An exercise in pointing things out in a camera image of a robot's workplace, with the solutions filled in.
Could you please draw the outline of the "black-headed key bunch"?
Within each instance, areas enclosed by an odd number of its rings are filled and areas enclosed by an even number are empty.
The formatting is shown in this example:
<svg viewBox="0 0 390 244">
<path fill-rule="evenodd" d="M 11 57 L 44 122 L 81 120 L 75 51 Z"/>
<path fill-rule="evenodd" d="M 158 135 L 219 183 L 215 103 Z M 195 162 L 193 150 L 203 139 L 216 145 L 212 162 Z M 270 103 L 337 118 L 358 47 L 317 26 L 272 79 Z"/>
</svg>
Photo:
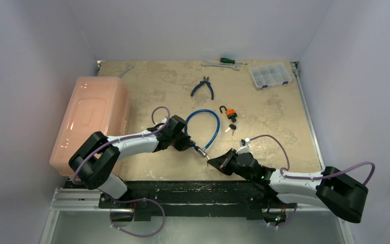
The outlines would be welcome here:
<svg viewBox="0 0 390 244">
<path fill-rule="evenodd" d="M 225 130 L 225 133 L 230 132 L 233 136 L 235 131 L 237 129 L 237 126 L 235 124 L 229 124 L 228 128 Z"/>
</svg>

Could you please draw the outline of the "orange black padlock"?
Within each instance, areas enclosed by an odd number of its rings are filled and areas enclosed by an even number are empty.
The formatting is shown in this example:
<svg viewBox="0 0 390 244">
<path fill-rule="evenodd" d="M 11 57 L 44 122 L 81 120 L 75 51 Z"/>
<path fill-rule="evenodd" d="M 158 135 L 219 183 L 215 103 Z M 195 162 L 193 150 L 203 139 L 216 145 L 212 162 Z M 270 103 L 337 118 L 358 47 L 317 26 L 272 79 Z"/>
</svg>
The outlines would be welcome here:
<svg viewBox="0 0 390 244">
<path fill-rule="evenodd" d="M 235 123 L 237 121 L 237 113 L 234 109 L 227 109 L 225 106 L 219 107 L 220 113 L 225 113 L 227 118 L 231 120 L 231 122 Z"/>
</svg>

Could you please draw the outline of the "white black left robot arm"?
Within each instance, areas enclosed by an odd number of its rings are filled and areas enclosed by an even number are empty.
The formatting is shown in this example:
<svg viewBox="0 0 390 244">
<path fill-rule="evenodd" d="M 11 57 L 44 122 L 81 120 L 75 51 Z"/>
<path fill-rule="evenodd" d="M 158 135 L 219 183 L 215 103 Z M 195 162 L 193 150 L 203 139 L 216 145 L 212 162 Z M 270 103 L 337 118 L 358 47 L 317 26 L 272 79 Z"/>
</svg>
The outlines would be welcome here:
<svg viewBox="0 0 390 244">
<path fill-rule="evenodd" d="M 131 194 L 127 184 L 112 172 L 116 162 L 170 146 L 177 151 L 193 147 L 195 142 L 183 132 L 185 127 L 185 120 L 173 115 L 140 133 L 106 136 L 100 131 L 94 132 L 70 157 L 68 165 L 87 189 L 98 189 L 108 194 L 117 207 L 124 208 L 130 204 Z"/>
</svg>

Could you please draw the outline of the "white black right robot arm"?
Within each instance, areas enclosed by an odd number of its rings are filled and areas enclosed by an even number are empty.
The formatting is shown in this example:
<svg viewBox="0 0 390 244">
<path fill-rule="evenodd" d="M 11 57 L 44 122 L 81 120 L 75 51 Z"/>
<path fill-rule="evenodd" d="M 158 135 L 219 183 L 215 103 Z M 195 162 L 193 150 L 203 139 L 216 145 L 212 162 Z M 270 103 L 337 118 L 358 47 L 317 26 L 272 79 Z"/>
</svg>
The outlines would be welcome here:
<svg viewBox="0 0 390 244">
<path fill-rule="evenodd" d="M 262 191 L 269 206 L 302 203 L 330 210 L 337 217 L 360 223 L 368 188 L 335 167 L 314 173 L 280 173 L 261 165 L 250 152 L 230 149 L 207 163 L 222 174 L 236 174 Z"/>
</svg>

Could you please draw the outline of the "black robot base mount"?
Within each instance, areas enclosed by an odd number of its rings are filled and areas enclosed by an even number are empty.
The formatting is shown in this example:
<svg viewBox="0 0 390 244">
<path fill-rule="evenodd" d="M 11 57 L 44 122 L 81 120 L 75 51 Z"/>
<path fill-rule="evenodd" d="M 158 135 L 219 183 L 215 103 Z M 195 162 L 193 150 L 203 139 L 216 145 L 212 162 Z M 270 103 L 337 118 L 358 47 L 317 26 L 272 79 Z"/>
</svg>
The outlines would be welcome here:
<svg viewBox="0 0 390 244">
<path fill-rule="evenodd" d="M 246 180 L 128 181 L 122 203 L 99 193 L 97 209 L 135 215 L 135 221 L 152 217 L 238 217 L 275 220 L 274 212 L 292 211 L 293 203 L 280 202 L 274 193 L 262 192 Z"/>
</svg>

